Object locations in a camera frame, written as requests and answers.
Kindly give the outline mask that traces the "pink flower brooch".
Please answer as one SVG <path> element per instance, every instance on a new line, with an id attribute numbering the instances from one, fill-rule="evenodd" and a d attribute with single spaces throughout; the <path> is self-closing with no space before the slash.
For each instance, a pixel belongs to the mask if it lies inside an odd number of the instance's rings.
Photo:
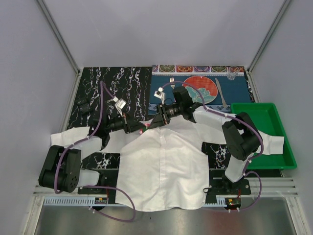
<path id="1" fill-rule="evenodd" d="M 147 131 L 150 127 L 150 124 L 149 123 L 145 123 L 144 124 L 144 127 L 142 129 L 140 129 L 139 133 L 140 134 L 143 134 L 145 131 Z"/>

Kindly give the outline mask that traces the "white button-up shirt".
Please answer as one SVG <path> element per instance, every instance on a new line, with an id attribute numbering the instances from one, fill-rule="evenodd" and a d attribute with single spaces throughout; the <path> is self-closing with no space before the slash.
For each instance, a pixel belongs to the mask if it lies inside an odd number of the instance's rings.
<path id="1" fill-rule="evenodd" d="M 195 210 L 205 204 L 209 162 L 201 147 L 225 144 L 219 121 L 199 124 L 176 117 L 142 134 L 119 130 L 109 136 L 103 151 L 120 155 L 116 203 L 141 212 Z"/>

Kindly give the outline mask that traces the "black display frame box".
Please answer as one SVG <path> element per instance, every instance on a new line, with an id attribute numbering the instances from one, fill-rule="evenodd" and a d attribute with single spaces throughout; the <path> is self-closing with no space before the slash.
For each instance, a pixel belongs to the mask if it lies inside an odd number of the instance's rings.
<path id="1" fill-rule="evenodd" d="M 86 115 L 92 111 L 90 103 L 86 98 L 79 99 L 76 104 L 81 112 L 81 115 Z"/>

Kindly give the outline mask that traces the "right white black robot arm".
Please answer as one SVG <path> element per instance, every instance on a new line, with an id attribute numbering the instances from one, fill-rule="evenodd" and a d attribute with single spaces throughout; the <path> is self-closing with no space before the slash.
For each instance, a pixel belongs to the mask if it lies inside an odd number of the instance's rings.
<path id="1" fill-rule="evenodd" d="M 146 129 L 165 126 L 170 123 L 171 118 L 180 115 L 185 120 L 207 126 L 213 124 L 210 114 L 217 117 L 221 121 L 220 126 L 226 146 L 231 154 L 229 165 L 223 176 L 222 188 L 228 194 L 235 193 L 246 175 L 249 158 L 259 147 L 264 149 L 263 139 L 250 116 L 245 112 L 230 116 L 208 108 L 204 102 L 193 102 L 184 86 L 173 89 L 173 95 L 175 102 L 167 105 L 164 88 L 160 87 L 155 91 L 154 96 L 159 98 L 161 103 L 157 105 L 157 113 Z"/>

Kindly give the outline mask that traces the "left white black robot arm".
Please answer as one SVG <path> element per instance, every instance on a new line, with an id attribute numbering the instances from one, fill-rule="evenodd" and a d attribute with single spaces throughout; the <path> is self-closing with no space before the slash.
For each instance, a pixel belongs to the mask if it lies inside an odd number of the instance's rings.
<path id="1" fill-rule="evenodd" d="M 123 130 L 128 134 L 145 127 L 127 113 L 114 118 L 101 114 L 94 119 L 86 137 L 67 147 L 52 145 L 49 148 L 39 175 L 39 185 L 53 189 L 56 194 L 73 192 L 79 183 L 82 159 L 106 147 L 111 132 Z"/>

